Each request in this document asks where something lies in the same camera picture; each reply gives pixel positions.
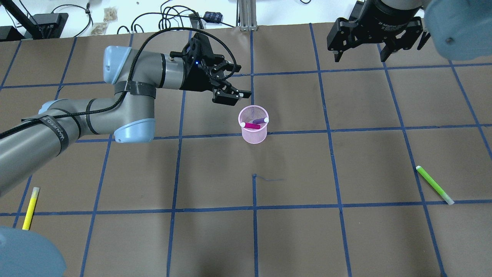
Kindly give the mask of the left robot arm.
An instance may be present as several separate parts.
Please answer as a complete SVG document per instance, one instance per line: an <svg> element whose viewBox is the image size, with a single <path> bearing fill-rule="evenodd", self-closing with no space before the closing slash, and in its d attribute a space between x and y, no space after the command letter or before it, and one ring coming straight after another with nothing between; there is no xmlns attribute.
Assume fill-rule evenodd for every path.
<svg viewBox="0 0 492 277"><path fill-rule="evenodd" d="M148 143L155 137L157 89L211 91L212 101L234 106L249 98L228 81L241 66L208 46L188 42L169 54L125 46L104 51L104 80L114 86L111 98L58 99L38 114L1 133L1 195L62 154L86 135L113 134L117 143Z"/></svg>

